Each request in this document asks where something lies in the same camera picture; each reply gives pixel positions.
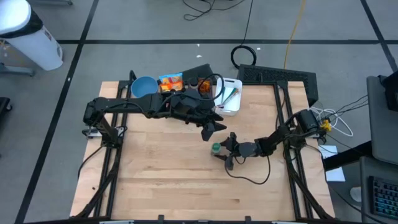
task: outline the green object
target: green object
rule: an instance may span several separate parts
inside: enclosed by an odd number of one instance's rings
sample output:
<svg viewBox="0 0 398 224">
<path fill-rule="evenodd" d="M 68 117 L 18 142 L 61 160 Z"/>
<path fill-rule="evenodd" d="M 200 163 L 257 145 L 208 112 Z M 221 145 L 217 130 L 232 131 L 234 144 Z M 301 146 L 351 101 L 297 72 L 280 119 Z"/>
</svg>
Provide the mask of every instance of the green object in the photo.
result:
<svg viewBox="0 0 398 224">
<path fill-rule="evenodd" d="M 220 143 L 214 143 L 211 146 L 211 155 L 218 155 L 221 151 L 221 144 Z"/>
</svg>

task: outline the white container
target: white container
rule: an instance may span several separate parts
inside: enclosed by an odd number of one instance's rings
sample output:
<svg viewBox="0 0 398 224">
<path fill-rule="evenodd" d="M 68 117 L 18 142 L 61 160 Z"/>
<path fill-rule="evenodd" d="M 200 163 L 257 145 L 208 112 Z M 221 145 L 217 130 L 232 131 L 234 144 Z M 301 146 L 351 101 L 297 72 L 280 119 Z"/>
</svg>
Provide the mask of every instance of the white container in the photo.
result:
<svg viewBox="0 0 398 224">
<path fill-rule="evenodd" d="M 224 94 L 221 94 L 219 98 L 214 100 L 215 105 L 220 105 L 221 102 L 224 102 L 224 100 L 227 99 L 227 97 L 234 88 L 237 88 L 239 92 L 224 106 L 224 108 L 221 109 L 216 107 L 216 113 L 228 116 L 234 116 L 241 107 L 241 97 L 242 97 L 242 88 L 243 88 L 242 81 L 233 78 L 224 78 L 224 87 L 225 87 Z M 220 91 L 221 91 L 221 79 L 219 78 L 217 79 L 216 95 L 218 95 Z"/>
<path fill-rule="evenodd" d="M 60 67 L 62 48 L 26 0 L 0 1 L 0 38 L 6 39 L 44 70 Z"/>
</svg>

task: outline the white cable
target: white cable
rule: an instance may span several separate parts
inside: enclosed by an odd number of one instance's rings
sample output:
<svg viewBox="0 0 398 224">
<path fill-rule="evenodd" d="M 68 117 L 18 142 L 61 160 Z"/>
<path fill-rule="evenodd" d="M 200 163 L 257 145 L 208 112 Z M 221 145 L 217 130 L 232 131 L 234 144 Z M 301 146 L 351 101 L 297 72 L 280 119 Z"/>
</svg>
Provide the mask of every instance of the white cable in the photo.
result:
<svg viewBox="0 0 398 224">
<path fill-rule="evenodd" d="M 341 134 L 344 134 L 345 136 L 348 136 L 348 137 L 353 137 L 354 136 L 354 132 L 351 130 L 351 128 L 349 128 L 348 124 L 342 118 L 340 118 L 340 116 L 338 114 L 336 114 L 335 110 L 333 110 L 333 109 L 324 109 L 323 110 L 323 109 L 320 109 L 320 108 L 316 108 L 314 106 L 311 107 L 310 109 L 318 115 L 317 116 L 317 120 L 318 121 L 321 121 L 322 113 L 329 113 L 329 114 L 335 115 L 336 116 L 336 121 L 335 121 L 334 124 L 330 124 L 331 128 L 335 129 L 336 131 L 340 132 Z M 345 133 L 344 131 L 342 131 L 342 130 L 340 130 L 338 128 L 336 128 L 337 122 L 339 120 L 343 123 L 343 125 L 345 125 L 347 127 L 347 129 L 349 131 L 349 134 Z"/>
</svg>

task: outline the black floor stripe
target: black floor stripe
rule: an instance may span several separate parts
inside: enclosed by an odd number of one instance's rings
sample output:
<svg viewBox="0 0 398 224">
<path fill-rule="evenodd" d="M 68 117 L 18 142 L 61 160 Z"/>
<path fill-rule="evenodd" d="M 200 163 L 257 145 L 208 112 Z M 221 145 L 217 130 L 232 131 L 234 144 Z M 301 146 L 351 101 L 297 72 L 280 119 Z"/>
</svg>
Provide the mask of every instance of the black floor stripe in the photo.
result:
<svg viewBox="0 0 398 224">
<path fill-rule="evenodd" d="M 394 57 L 391 55 L 390 49 L 388 48 L 388 45 L 386 44 L 386 41 L 384 40 L 383 35 L 381 34 L 381 31 L 379 29 L 379 26 L 376 23 L 376 20 L 373 17 L 373 14 L 371 12 L 371 9 L 368 6 L 368 3 L 366 0 L 361 0 L 362 6 L 366 12 L 366 15 L 368 16 L 369 22 L 371 23 L 374 33 L 376 34 L 377 38 L 380 41 L 381 47 L 384 51 L 384 54 L 387 57 L 388 63 L 390 64 L 390 67 L 393 72 L 398 71 L 398 67 L 396 64 L 396 61 L 394 60 Z"/>
<path fill-rule="evenodd" d="M 251 39 L 245 40 L 245 44 L 287 44 L 289 40 L 276 39 Z M 79 40 L 58 40 L 60 44 L 78 44 Z M 85 40 L 84 44 L 240 44 L 239 39 L 178 39 L 178 40 Z M 379 40 L 293 40 L 291 44 L 380 44 Z"/>
<path fill-rule="evenodd" d="M 25 220 L 26 213 L 29 209 L 29 205 L 32 200 L 34 191 L 36 189 L 37 182 L 39 181 L 40 173 L 43 169 L 44 161 L 45 161 L 45 158 L 47 157 L 47 153 L 49 151 L 55 129 L 57 128 L 58 120 L 60 118 L 63 104 L 65 103 L 65 99 L 68 94 L 69 86 L 72 82 L 72 78 L 75 73 L 79 58 L 80 58 L 81 50 L 83 49 L 82 42 L 87 37 L 88 29 L 90 28 L 91 22 L 93 20 L 93 16 L 94 16 L 94 13 L 97 8 L 98 1 L 99 0 L 93 1 L 93 5 L 91 6 L 90 13 L 88 14 L 88 18 L 87 18 L 85 27 L 84 27 L 83 32 L 80 37 L 81 43 L 78 44 L 75 55 L 73 56 L 72 63 L 70 65 L 67 77 L 65 79 L 65 83 L 63 84 L 60 98 L 58 99 L 57 106 L 55 107 L 55 111 L 54 111 L 54 114 L 51 119 L 49 130 L 47 131 L 47 134 L 45 135 L 44 143 L 43 143 L 42 149 L 40 151 L 39 158 L 37 159 L 35 168 L 33 170 L 33 174 L 30 177 L 30 181 L 29 181 L 29 184 L 27 186 L 27 189 L 26 189 L 26 192 L 24 195 L 24 199 L 22 200 L 21 206 L 19 208 L 16 220 L 15 220 L 16 224 L 23 223 Z"/>
</svg>

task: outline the white trash can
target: white trash can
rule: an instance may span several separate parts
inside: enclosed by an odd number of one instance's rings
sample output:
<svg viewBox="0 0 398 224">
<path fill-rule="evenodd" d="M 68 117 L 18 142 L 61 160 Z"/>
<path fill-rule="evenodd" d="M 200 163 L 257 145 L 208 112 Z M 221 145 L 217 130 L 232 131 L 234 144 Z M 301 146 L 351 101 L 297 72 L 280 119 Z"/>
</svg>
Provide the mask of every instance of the white trash can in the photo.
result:
<svg viewBox="0 0 398 224">
<path fill-rule="evenodd" d="M 0 0 L 0 38 L 46 71 L 63 63 L 61 46 L 26 0 Z"/>
</svg>

